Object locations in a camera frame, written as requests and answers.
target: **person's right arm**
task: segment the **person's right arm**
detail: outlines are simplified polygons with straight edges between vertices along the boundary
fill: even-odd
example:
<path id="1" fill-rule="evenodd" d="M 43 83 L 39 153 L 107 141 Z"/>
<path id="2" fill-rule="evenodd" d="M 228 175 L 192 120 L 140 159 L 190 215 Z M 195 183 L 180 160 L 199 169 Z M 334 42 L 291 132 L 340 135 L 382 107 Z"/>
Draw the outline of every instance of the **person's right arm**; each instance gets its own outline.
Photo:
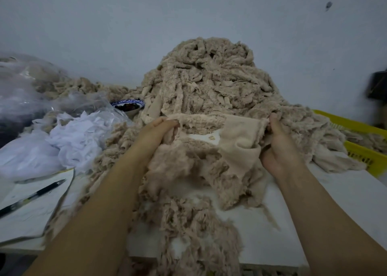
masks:
<path id="1" fill-rule="evenodd" d="M 387 251 L 360 228 L 308 170 L 275 114 L 262 154 L 288 206 L 312 275 L 387 275 Z"/>

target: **person's left arm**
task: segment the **person's left arm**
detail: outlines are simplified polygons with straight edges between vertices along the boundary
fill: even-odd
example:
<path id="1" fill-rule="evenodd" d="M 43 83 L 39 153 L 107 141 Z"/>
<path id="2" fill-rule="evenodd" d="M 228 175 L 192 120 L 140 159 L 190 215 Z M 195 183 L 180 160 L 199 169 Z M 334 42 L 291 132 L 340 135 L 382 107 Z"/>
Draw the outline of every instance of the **person's left arm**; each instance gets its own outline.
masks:
<path id="1" fill-rule="evenodd" d="M 142 129 L 94 195 L 37 257 L 24 276 L 115 275 L 138 187 L 164 134 L 178 126 L 158 118 Z"/>

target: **forearm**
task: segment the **forearm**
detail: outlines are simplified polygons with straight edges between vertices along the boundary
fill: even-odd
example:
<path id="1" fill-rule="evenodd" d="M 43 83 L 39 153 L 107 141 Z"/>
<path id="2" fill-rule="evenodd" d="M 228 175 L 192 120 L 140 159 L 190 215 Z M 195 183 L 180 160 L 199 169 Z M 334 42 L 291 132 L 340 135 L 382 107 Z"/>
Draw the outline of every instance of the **forearm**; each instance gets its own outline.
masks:
<path id="1" fill-rule="evenodd" d="M 146 161 L 127 151 L 26 275 L 114 275 Z"/>
<path id="2" fill-rule="evenodd" d="M 336 204 L 306 166 L 277 182 L 313 275 L 387 275 L 387 252 Z"/>

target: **hand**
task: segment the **hand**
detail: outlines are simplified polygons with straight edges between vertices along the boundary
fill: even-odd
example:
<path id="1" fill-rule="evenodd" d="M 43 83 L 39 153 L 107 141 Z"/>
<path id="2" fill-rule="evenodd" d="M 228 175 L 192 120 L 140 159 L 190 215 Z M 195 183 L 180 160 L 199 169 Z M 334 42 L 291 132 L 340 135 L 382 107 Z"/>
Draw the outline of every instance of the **hand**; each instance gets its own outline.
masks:
<path id="1" fill-rule="evenodd" d="M 136 141 L 131 146 L 132 151 L 140 155 L 141 159 L 148 163 L 156 149 L 159 147 L 162 137 L 172 128 L 178 127 L 176 120 L 167 120 L 167 117 L 158 117 L 147 124 L 139 133 Z"/>
<path id="2" fill-rule="evenodd" d="M 269 120 L 273 139 L 271 147 L 261 155 L 262 165 L 276 180 L 286 179 L 306 167 L 305 162 L 293 139 L 284 132 L 277 114 L 271 113 Z"/>

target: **notepad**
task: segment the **notepad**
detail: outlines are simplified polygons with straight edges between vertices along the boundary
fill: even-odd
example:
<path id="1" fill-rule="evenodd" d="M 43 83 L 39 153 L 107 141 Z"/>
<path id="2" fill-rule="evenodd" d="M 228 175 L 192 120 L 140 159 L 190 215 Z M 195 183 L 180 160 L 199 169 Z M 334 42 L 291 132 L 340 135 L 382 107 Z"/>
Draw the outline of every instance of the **notepad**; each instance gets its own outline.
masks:
<path id="1" fill-rule="evenodd" d="M 54 213 L 59 200 L 69 188 L 74 177 L 74 169 L 40 178 L 29 183 L 17 183 L 0 203 L 0 209 L 61 179 L 66 181 L 52 191 L 29 202 L 21 208 L 0 218 L 0 243 L 13 239 L 40 237 Z"/>

